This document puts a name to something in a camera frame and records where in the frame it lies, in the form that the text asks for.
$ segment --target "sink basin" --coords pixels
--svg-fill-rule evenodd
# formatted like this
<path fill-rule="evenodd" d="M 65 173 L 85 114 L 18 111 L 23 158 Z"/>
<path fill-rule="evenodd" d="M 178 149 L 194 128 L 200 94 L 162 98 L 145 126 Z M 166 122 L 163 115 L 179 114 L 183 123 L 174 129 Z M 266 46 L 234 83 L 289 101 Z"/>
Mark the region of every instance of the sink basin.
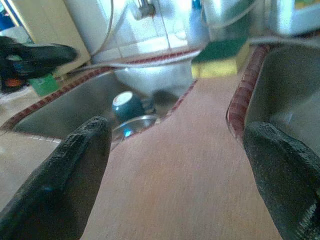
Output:
<path fill-rule="evenodd" d="M 284 47 L 266 57 L 245 125 L 269 122 L 320 156 L 320 50 Z"/>
<path fill-rule="evenodd" d="M 112 112 L 112 101 L 124 91 L 141 99 L 152 98 L 156 113 L 162 117 L 192 82 L 190 61 L 106 72 L 23 118 L 13 130 L 63 139 L 96 115 L 109 119 L 115 128 L 119 122 Z"/>

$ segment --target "green object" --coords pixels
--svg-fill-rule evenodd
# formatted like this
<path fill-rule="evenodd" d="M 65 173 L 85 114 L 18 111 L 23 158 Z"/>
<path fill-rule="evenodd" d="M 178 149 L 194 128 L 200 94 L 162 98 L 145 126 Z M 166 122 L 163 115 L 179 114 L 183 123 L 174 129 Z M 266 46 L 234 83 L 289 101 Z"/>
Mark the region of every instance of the green object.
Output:
<path fill-rule="evenodd" d="M 45 77 L 29 79 L 29 83 L 40 97 L 48 95 L 59 89 L 55 78 L 49 74 Z"/>
<path fill-rule="evenodd" d="M 210 42 L 206 48 L 192 60 L 192 63 L 203 63 L 234 57 L 238 54 L 246 41 L 247 38 L 243 37 L 232 40 Z"/>

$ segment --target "cable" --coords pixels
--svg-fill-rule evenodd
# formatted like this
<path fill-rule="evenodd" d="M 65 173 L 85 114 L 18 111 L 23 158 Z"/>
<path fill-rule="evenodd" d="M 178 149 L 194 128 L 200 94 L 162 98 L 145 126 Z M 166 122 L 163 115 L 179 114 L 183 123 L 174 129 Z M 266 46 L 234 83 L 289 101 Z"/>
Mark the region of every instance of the cable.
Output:
<path fill-rule="evenodd" d="M 107 31 L 105 34 L 105 38 L 104 38 L 104 41 L 102 42 L 101 46 L 97 50 L 95 50 L 94 52 L 90 52 L 91 57 L 98 54 L 105 47 L 107 41 L 109 40 L 113 19 L 114 19 L 114 0 L 110 0 L 110 21 L 109 21 L 109 25 L 108 25 L 108 28 L 107 28 Z"/>
<path fill-rule="evenodd" d="M 202 4 L 202 9 L 201 9 L 201 23 L 206 26 L 209 27 L 210 29 L 223 29 L 225 27 L 228 27 L 232 24 L 234 24 L 236 21 L 242 19 L 245 15 L 247 15 L 259 2 L 260 0 L 255 0 L 253 3 L 251 3 L 246 10 L 244 10 L 243 12 L 241 12 L 239 15 L 231 18 L 230 20 L 226 21 L 225 23 L 222 24 L 207 24 L 204 20 L 204 7 L 203 7 L 203 2 L 204 0 L 201 0 L 201 4 Z"/>

